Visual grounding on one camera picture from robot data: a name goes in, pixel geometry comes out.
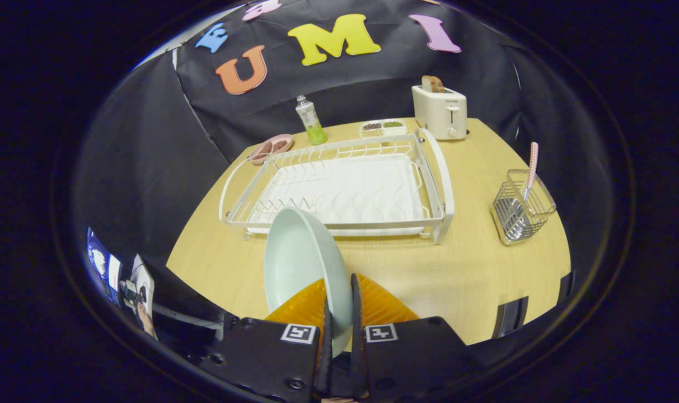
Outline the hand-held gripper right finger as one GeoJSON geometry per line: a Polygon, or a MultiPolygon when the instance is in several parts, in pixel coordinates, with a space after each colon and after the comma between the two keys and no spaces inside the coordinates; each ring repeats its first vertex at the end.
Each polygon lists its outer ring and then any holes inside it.
{"type": "Polygon", "coordinates": [[[350,390],[360,401],[435,401],[467,385],[485,369],[439,316],[374,326],[362,321],[362,291],[356,274],[350,390]]]}

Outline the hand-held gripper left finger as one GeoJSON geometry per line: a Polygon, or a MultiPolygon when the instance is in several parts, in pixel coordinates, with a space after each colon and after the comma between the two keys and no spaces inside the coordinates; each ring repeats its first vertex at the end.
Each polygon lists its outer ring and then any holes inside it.
{"type": "Polygon", "coordinates": [[[329,388],[335,334],[323,280],[307,285],[267,320],[225,318],[199,367],[257,398],[311,402],[329,388]]]}

